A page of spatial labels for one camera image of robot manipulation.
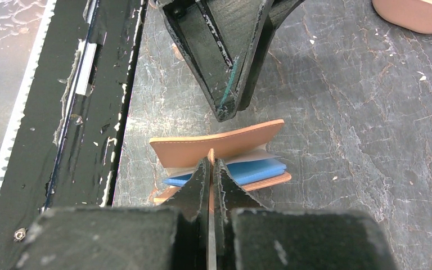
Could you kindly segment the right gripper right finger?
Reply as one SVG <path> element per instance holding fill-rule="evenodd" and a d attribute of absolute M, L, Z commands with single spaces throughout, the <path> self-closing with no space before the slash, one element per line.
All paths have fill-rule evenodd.
<path fill-rule="evenodd" d="M 224 161 L 213 168 L 217 269 L 263 269 L 270 224 L 267 209 L 232 178 Z"/>

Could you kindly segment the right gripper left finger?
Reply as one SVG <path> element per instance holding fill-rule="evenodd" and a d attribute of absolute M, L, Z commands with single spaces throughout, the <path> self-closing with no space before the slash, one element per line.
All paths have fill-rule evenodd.
<path fill-rule="evenodd" d="M 207 269 L 212 163 L 201 159 L 190 179 L 163 206 L 178 211 L 172 269 Z"/>

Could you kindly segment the blue credit card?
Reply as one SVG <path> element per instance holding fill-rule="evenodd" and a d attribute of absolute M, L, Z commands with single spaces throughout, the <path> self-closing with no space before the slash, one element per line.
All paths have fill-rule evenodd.
<path fill-rule="evenodd" d="M 227 164 L 227 169 L 229 170 L 230 175 L 235 182 L 240 185 L 246 185 L 272 177 L 281 176 L 286 172 L 286 168 L 286 164 L 274 158 Z M 194 174 L 197 176 L 204 176 L 204 173 L 211 172 L 211 167 L 208 168 L 204 165 L 198 166 L 197 170 L 193 173 L 171 176 L 163 180 L 163 183 L 166 185 L 182 187 L 193 177 Z"/>

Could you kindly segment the pink oval tray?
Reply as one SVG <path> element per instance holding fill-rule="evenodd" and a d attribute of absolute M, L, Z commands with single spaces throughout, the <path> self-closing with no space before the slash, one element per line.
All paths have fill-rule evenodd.
<path fill-rule="evenodd" d="M 384 20 L 421 34 L 432 34 L 432 0 L 372 0 Z"/>

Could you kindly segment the tan leather card holder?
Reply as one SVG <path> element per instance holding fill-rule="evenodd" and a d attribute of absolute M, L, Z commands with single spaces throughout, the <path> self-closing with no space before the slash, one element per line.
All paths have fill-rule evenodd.
<path fill-rule="evenodd" d="M 150 139 L 149 144 L 166 170 L 168 175 L 166 178 L 182 176 L 193 173 L 198 161 L 204 157 L 213 156 L 223 160 L 226 164 L 277 159 L 276 155 L 267 152 L 266 145 L 271 142 L 284 124 L 284 120 L 277 119 L 213 135 L 155 137 Z M 291 174 L 286 169 L 286 172 L 280 176 L 241 186 L 247 191 L 254 191 L 285 183 L 291 178 Z M 168 185 L 165 191 L 154 197 L 154 203 L 164 202 L 180 188 Z"/>

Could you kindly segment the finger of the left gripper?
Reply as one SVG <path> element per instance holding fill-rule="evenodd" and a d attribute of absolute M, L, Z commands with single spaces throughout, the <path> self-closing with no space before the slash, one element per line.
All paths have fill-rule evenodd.
<path fill-rule="evenodd" d="M 272 1 L 156 1 L 217 121 L 241 104 Z"/>
<path fill-rule="evenodd" d="M 243 111 L 250 105 L 256 83 L 258 81 L 273 37 L 275 36 L 276 30 L 282 25 L 289 14 L 291 14 L 293 10 L 295 10 L 303 2 L 304 0 L 273 1 L 271 9 L 264 22 L 264 26 L 255 51 L 255 56 L 251 64 L 250 73 L 246 81 L 244 91 L 242 92 L 238 111 Z"/>

